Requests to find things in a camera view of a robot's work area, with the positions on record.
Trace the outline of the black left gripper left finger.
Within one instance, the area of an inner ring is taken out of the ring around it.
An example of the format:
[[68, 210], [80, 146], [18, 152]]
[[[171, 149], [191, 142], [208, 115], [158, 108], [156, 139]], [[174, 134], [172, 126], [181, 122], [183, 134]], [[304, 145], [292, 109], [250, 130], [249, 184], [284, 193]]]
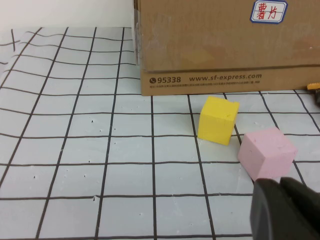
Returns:
[[278, 182], [256, 180], [250, 210], [254, 240], [296, 240], [296, 219], [289, 196]]

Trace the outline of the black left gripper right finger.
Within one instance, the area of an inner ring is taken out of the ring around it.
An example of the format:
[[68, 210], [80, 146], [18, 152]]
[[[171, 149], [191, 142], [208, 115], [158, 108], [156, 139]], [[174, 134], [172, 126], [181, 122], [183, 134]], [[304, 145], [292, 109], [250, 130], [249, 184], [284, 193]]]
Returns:
[[320, 194], [291, 177], [282, 177], [280, 186], [295, 206], [295, 212], [303, 220], [303, 227], [298, 230], [298, 233], [307, 230], [315, 240], [319, 240]]

